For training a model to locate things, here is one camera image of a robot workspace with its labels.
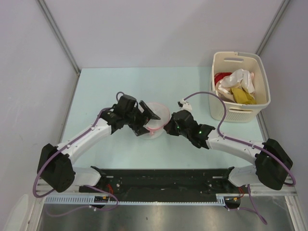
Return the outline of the white mesh laundry bag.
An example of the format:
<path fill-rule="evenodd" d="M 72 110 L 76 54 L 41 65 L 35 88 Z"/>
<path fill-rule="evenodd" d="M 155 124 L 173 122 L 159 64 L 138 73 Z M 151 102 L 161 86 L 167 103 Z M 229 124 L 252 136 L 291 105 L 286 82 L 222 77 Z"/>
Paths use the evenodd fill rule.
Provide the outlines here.
<path fill-rule="evenodd" d="M 149 133 L 141 135 L 143 139 L 155 139 L 162 135 L 164 129 L 163 127 L 170 120 L 169 109 L 161 103 L 152 102 L 146 103 L 146 105 L 157 115 L 160 119 L 150 119 L 150 121 L 144 126 Z"/>

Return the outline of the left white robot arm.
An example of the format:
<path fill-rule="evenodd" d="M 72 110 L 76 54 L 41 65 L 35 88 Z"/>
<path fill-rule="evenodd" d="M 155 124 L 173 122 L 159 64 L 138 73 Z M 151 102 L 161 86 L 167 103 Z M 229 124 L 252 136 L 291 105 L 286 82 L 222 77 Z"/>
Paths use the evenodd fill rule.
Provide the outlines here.
<path fill-rule="evenodd" d="M 160 120 L 160 117 L 144 101 L 137 102 L 134 97 L 124 94 L 112 107 L 102 109 L 95 121 L 80 134 L 56 146 L 45 145 L 41 150 L 37 177 L 58 193 L 71 185 L 89 185 L 95 192 L 102 192 L 106 180 L 99 169 L 73 168 L 73 164 L 96 142 L 125 125 L 136 136 L 149 133 L 145 126 L 151 120 Z"/>

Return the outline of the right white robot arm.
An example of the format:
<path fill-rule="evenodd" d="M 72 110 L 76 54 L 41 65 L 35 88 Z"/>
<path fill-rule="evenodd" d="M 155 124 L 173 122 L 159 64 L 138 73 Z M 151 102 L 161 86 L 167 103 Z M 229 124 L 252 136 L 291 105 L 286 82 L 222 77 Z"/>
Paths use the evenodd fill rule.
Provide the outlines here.
<path fill-rule="evenodd" d="M 222 181 L 222 188 L 227 193 L 235 192 L 240 186 L 257 183 L 279 191 L 293 165 L 276 140 L 236 142 L 235 139 L 227 139 L 215 127 L 197 123 L 187 110 L 173 113 L 164 130 L 169 135 L 185 137 L 197 148 L 226 152 L 249 162 L 246 167 L 228 169 Z"/>

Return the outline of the cream plastic laundry basket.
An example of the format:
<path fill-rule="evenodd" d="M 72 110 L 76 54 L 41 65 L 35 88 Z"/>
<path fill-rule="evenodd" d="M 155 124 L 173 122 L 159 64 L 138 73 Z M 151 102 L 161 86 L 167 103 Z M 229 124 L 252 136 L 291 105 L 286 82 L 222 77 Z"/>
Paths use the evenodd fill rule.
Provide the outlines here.
<path fill-rule="evenodd" d="M 263 63 L 252 53 L 215 53 L 209 90 L 211 116 L 227 122 L 249 122 L 271 101 Z"/>

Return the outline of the red garment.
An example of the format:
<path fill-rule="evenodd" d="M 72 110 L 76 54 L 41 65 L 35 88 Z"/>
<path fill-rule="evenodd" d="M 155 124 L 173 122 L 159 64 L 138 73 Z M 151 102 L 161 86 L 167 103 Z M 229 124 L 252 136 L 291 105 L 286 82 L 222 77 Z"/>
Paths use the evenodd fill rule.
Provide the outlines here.
<path fill-rule="evenodd" d="M 232 74 L 232 72 L 219 72 L 216 73 L 214 76 L 214 83 L 215 85 L 221 81 L 224 77 L 230 76 Z"/>

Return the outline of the yellow garment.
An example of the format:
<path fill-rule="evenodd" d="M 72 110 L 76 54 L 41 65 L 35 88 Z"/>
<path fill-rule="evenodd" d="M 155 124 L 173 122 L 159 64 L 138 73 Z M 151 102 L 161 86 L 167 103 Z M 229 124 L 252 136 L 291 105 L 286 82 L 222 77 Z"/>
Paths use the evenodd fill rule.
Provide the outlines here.
<path fill-rule="evenodd" d="M 240 88 L 231 88 L 231 92 L 238 104 L 255 105 L 257 103 L 252 95 Z"/>

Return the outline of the white crumpled garment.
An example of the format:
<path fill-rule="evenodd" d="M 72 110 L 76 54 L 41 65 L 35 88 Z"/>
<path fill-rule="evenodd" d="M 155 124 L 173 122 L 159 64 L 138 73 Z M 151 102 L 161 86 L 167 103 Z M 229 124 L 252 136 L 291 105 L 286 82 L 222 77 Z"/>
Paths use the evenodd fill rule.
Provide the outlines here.
<path fill-rule="evenodd" d="M 215 85 L 218 96 L 227 102 L 236 103 L 231 88 L 240 88 L 255 98 L 255 87 L 253 85 L 254 73 L 248 70 L 238 69 L 230 76 L 224 77 Z"/>

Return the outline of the aluminium frame rail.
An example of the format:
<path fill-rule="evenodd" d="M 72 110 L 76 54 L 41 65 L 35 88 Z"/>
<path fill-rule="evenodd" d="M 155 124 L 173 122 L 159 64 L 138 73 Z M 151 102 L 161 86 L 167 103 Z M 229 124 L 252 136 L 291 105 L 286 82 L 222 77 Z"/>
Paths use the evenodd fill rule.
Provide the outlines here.
<path fill-rule="evenodd" d="M 250 185 L 252 196 L 293 196 L 297 195 L 295 186 L 283 185 L 280 190 L 275 190 L 265 186 L 258 178 L 253 180 Z"/>

